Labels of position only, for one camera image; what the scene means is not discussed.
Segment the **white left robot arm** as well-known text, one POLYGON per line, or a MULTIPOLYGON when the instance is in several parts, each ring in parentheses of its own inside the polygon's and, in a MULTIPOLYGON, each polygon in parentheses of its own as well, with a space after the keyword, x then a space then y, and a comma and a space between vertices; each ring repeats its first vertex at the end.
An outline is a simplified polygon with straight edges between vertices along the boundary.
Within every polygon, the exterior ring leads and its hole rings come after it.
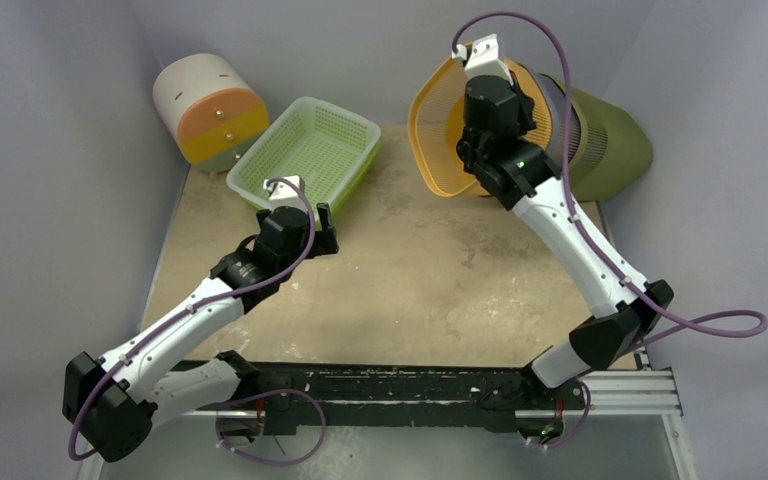
POLYGON ((152 429, 212 404, 244 409, 269 397, 260 372, 226 351, 192 369, 177 365, 196 346, 276 294, 302 261, 338 252, 326 203, 258 212, 259 232, 213 266, 175 309, 122 345, 69 361, 63 414, 72 430, 68 455, 116 462, 152 429))

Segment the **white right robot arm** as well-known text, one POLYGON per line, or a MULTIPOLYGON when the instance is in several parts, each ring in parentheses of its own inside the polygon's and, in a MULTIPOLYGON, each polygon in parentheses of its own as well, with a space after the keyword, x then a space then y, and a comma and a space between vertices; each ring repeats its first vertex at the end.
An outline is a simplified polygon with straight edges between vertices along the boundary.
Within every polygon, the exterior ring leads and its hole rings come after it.
POLYGON ((465 171, 559 259, 591 313, 566 340, 526 365, 523 397, 544 407, 559 396, 563 383, 608 368, 641 341, 674 291, 666 281, 649 281, 625 264, 586 214, 570 213, 575 203, 565 196, 560 168, 522 137, 536 126, 533 109, 533 101, 515 81, 495 75, 469 79, 456 153, 465 171))

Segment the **yellow slatted waste basket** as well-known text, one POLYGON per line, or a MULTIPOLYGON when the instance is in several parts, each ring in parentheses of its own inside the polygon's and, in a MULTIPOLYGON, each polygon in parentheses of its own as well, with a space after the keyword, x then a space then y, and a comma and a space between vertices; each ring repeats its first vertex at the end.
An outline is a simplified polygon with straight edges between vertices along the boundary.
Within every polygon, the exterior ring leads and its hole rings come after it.
MULTIPOLYGON (((536 74, 511 59, 505 63, 522 91, 534 100, 536 128, 524 138, 547 149, 556 133, 559 116, 549 106, 536 74)), ((444 198, 488 195, 478 181, 464 171, 456 152, 465 126, 465 87, 462 64, 446 60, 420 89, 408 115, 408 137, 423 180, 432 193, 444 198)))

